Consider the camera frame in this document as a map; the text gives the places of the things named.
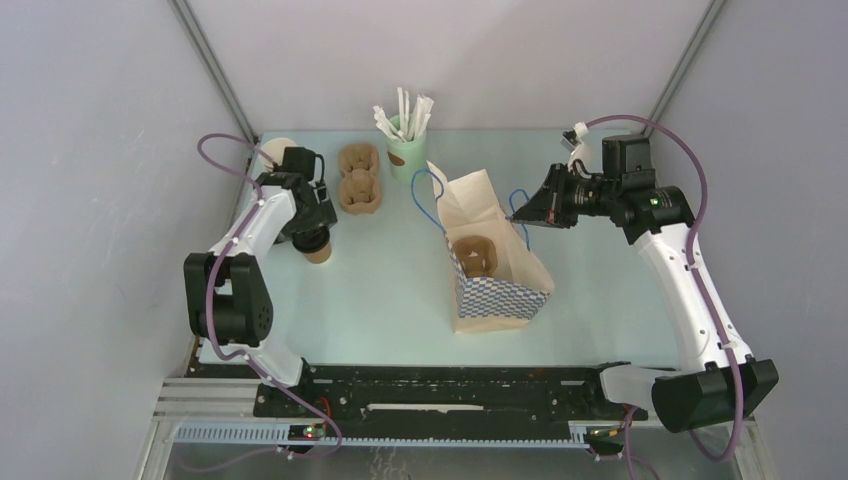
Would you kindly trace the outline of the black plastic cup lid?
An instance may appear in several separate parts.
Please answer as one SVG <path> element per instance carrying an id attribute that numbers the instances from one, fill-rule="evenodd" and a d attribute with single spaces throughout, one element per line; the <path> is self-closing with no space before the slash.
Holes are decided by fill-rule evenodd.
<path id="1" fill-rule="evenodd" d="M 327 227 L 315 228 L 303 232 L 294 232 L 291 243 L 301 254 L 314 254 L 330 245 L 330 231 Z"/>

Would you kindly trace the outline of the blue checkered paper bag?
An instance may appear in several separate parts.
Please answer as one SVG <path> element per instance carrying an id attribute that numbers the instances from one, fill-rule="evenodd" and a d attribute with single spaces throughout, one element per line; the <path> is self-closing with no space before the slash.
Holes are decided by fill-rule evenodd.
<path id="1" fill-rule="evenodd" d="M 488 333 L 529 324 L 554 293 L 554 280 L 531 250 L 529 235 L 508 221 L 488 172 L 450 180 L 429 162 L 413 175 L 410 191 L 445 242 L 453 278 L 453 331 Z M 495 243 L 498 267 L 493 277 L 465 276 L 453 244 L 472 235 Z"/>

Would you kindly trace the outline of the brown paper coffee cup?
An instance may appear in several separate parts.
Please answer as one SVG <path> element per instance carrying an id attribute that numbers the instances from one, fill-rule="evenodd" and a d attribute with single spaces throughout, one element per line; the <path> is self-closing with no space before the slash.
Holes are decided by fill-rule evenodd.
<path id="1" fill-rule="evenodd" d="M 332 255 L 332 244 L 330 242 L 323 245 L 320 249 L 313 252 L 304 253 L 304 257 L 312 264 L 322 264 L 327 262 Z"/>

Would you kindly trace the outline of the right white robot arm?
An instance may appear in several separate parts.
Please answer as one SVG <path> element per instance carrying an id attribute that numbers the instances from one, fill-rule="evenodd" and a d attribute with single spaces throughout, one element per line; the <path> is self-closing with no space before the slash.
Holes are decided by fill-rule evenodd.
<path id="1" fill-rule="evenodd" d="M 606 367 L 599 380 L 583 388 L 583 408 L 606 418 L 621 404 L 635 406 L 656 414 L 673 433 L 744 419 L 779 375 L 773 361 L 754 357 L 718 298 L 684 193 L 657 184 L 650 142 L 643 135 L 604 138 L 599 173 L 585 169 L 576 131 L 565 132 L 563 141 L 571 149 L 568 163 L 551 165 L 512 222 L 567 229 L 580 216 L 609 218 L 661 290 L 679 363 L 675 371 Z"/>

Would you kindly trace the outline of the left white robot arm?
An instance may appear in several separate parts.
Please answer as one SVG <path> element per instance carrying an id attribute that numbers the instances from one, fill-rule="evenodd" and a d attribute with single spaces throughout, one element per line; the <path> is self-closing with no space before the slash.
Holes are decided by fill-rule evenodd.
<path id="1" fill-rule="evenodd" d="M 316 390 L 300 379 L 304 360 L 269 337 L 274 308 L 261 263 L 284 242 L 313 264 L 329 259 L 337 215 L 325 172 L 322 155 L 284 147 L 280 162 L 252 181 L 254 195 L 225 236 L 184 262 L 192 332 L 220 360 L 241 359 L 264 383 L 281 386 L 278 404 L 297 417 L 312 411 Z"/>

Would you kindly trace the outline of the stack of paper cups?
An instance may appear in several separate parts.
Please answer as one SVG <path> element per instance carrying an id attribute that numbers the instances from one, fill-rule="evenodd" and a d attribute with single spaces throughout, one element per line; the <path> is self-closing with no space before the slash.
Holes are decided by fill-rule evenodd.
<path id="1" fill-rule="evenodd" d="M 265 172 L 273 172 L 276 167 L 283 165 L 285 150 L 289 147 L 297 147 L 298 144 L 286 137 L 278 137 L 264 142 L 260 146 L 261 153 L 257 154 Z"/>

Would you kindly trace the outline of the green straw holder cup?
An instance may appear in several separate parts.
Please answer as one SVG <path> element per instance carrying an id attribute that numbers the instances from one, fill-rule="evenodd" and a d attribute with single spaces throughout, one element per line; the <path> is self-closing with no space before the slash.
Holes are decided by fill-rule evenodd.
<path id="1" fill-rule="evenodd" d="M 426 138 L 426 131 L 411 141 L 386 138 L 391 174 L 402 184 L 409 185 L 417 171 L 428 167 Z"/>

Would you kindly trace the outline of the white wrapped straws bundle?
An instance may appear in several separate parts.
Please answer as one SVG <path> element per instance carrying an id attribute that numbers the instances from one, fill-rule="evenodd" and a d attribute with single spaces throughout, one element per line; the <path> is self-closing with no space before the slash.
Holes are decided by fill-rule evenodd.
<path id="1" fill-rule="evenodd" d="M 403 87 L 397 87 L 396 94 L 398 101 L 396 120 L 392 121 L 381 106 L 375 105 L 372 107 L 375 127 L 388 140 L 412 143 L 423 139 L 427 133 L 435 101 L 425 94 L 412 97 Z"/>

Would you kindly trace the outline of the aluminium frame rail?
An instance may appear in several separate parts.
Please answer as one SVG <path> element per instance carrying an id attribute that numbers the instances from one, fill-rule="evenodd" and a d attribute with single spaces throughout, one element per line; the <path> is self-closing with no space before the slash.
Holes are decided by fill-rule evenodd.
<path id="1" fill-rule="evenodd" d="M 288 426 L 297 421 L 290 418 L 256 418 L 253 416 L 259 383 L 250 379 L 213 380 L 204 378 L 167 379 L 162 385 L 153 419 L 145 440 L 134 477 L 162 479 L 165 477 L 173 445 L 185 439 L 189 442 L 213 444 L 242 444 L 276 447 L 288 445 Z M 423 439 L 411 437 L 343 435 L 345 447 L 459 447 L 459 448 L 557 448 L 588 447 L 592 433 L 612 430 L 617 421 L 581 421 L 568 423 L 568 440 L 447 440 L 428 435 Z M 188 429 L 186 436 L 179 430 Z"/>

